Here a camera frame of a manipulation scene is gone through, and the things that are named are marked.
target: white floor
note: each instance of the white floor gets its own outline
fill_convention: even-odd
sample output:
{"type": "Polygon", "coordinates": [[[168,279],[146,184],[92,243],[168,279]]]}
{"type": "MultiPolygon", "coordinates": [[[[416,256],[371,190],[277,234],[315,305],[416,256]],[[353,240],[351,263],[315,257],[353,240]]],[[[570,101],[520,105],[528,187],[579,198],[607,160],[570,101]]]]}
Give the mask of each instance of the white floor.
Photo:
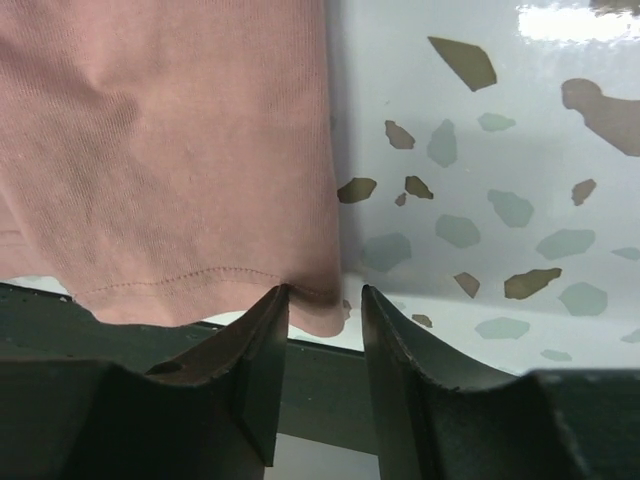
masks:
{"type": "Polygon", "coordinates": [[[265,480],[378,480],[378,457],[278,435],[274,468],[265,480]]]}

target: stitched seam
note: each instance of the stitched seam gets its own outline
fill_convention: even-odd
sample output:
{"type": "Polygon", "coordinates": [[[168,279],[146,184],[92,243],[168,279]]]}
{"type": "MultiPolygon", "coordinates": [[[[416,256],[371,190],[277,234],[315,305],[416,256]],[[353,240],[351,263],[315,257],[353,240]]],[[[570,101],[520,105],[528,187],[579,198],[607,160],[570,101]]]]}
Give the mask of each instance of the stitched seam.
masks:
{"type": "MultiPolygon", "coordinates": [[[[99,293],[99,292],[104,292],[107,290],[113,290],[113,289],[118,289],[118,288],[127,288],[127,287],[153,287],[153,286],[159,286],[159,285],[168,285],[174,282],[178,282],[180,280],[185,280],[188,278],[193,278],[193,277],[197,277],[200,275],[204,275],[205,273],[210,273],[210,272],[244,272],[244,273],[251,273],[254,275],[260,275],[263,277],[267,277],[273,280],[277,280],[278,283],[286,283],[283,282],[282,278],[276,276],[276,275],[271,275],[268,273],[263,273],[260,272],[258,270],[251,270],[249,268],[232,268],[232,267],[212,267],[212,268],[206,268],[204,270],[198,270],[196,272],[191,272],[191,273],[186,273],[183,275],[178,275],[177,277],[173,277],[173,278],[167,278],[164,280],[160,280],[159,282],[127,282],[127,283],[118,283],[115,285],[108,285],[106,287],[101,287],[101,288],[97,288],[95,290],[89,290],[86,292],[80,292],[80,293],[75,293],[74,296],[82,296],[82,295],[91,295],[91,294],[95,294],[95,293],[99,293]]],[[[251,282],[243,282],[243,281],[237,281],[237,280],[217,280],[216,282],[233,282],[233,283],[250,283],[251,282]]],[[[310,290],[306,287],[303,287],[301,285],[296,285],[293,283],[289,283],[290,286],[294,287],[297,290],[300,290],[303,293],[306,293],[308,295],[313,295],[316,297],[326,297],[326,296],[330,296],[333,295],[333,292],[331,291],[320,291],[320,292],[316,292],[314,290],[310,290]]]]}

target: folded fabric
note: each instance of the folded fabric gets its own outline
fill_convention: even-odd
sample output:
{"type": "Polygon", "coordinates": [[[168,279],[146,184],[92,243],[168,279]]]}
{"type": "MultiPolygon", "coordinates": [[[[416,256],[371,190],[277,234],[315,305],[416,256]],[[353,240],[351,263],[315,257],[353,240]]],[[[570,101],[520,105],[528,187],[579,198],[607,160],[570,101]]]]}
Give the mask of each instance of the folded fabric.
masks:
{"type": "Polygon", "coordinates": [[[321,0],[0,5],[0,278],[177,326],[343,327],[321,0]]]}

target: brown spot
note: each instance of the brown spot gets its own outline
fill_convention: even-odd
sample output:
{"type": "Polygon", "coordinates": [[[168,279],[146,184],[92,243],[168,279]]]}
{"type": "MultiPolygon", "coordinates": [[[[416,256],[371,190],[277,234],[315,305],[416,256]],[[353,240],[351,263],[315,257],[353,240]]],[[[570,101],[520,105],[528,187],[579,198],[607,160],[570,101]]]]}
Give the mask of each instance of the brown spot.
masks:
{"type": "Polygon", "coordinates": [[[531,270],[527,273],[514,275],[504,282],[505,298],[523,300],[539,292],[562,274],[561,268],[549,270],[531,270]]]}
{"type": "Polygon", "coordinates": [[[415,315],[411,315],[411,320],[418,322],[420,325],[424,325],[427,328],[433,327],[433,323],[431,319],[426,315],[422,315],[421,313],[416,313],[415,315]]]}
{"type": "Polygon", "coordinates": [[[416,176],[405,178],[404,189],[409,195],[415,195],[418,198],[428,198],[429,200],[433,199],[433,193],[429,190],[427,184],[416,176]]]}
{"type": "Polygon", "coordinates": [[[387,120],[384,122],[385,135],[393,148],[398,150],[411,150],[416,143],[415,138],[404,128],[396,125],[396,122],[387,120]]]}
{"type": "Polygon", "coordinates": [[[472,92],[498,82],[489,56],[477,45],[439,37],[429,37],[429,41],[472,92]]]}
{"type": "Polygon", "coordinates": [[[571,190],[571,200],[575,206],[582,205],[589,198],[596,188],[596,182],[590,178],[584,182],[580,182],[571,190]]]}
{"type": "Polygon", "coordinates": [[[573,78],[562,84],[562,103],[577,110],[586,127],[605,142],[640,157],[640,100],[607,97],[592,81],[573,78]]]}
{"type": "Polygon", "coordinates": [[[608,13],[640,15],[640,0],[591,0],[589,7],[596,13],[596,17],[608,13]]]}
{"type": "Polygon", "coordinates": [[[356,203],[366,200],[378,186],[378,182],[370,178],[352,178],[349,183],[338,190],[340,203],[356,203]]]}
{"type": "Polygon", "coordinates": [[[402,195],[399,195],[398,198],[396,198],[395,203],[399,207],[402,207],[405,203],[407,203],[407,194],[403,193],[402,195]]]}
{"type": "Polygon", "coordinates": [[[469,295],[471,298],[476,298],[478,290],[480,290],[480,282],[476,277],[467,272],[462,272],[453,277],[458,282],[458,285],[469,295]]]}
{"type": "Polygon", "coordinates": [[[344,319],[349,320],[351,318],[351,304],[349,300],[342,300],[342,311],[344,313],[344,319]]]}

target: pink cloth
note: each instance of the pink cloth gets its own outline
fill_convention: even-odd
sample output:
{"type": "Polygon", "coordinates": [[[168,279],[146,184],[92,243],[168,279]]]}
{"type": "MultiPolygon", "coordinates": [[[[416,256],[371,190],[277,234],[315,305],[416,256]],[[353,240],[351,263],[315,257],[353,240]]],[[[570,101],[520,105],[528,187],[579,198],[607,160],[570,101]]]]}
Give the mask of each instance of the pink cloth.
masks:
{"type": "Polygon", "coordinates": [[[343,327],[320,0],[0,4],[0,278],[177,326],[343,327]]]}

